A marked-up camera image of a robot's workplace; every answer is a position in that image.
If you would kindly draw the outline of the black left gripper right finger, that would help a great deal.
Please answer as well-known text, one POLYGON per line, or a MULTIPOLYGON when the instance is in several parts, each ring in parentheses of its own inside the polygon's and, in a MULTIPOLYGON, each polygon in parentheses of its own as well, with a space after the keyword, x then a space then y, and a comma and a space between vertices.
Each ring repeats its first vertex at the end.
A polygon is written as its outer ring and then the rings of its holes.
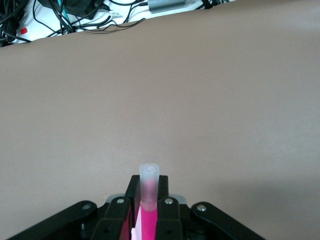
POLYGON ((172 194, 169 194, 169 177, 160 175, 155 239, 182 240, 183 228, 180 216, 179 201, 172 194))

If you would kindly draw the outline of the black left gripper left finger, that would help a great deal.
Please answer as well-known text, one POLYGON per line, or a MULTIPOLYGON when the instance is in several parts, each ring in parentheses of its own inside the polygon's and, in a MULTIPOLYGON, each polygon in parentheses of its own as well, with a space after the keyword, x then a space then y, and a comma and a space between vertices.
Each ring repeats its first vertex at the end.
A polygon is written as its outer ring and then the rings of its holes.
POLYGON ((133 175, 123 196, 108 205, 92 233, 92 240, 131 240, 140 208, 140 177, 133 175))

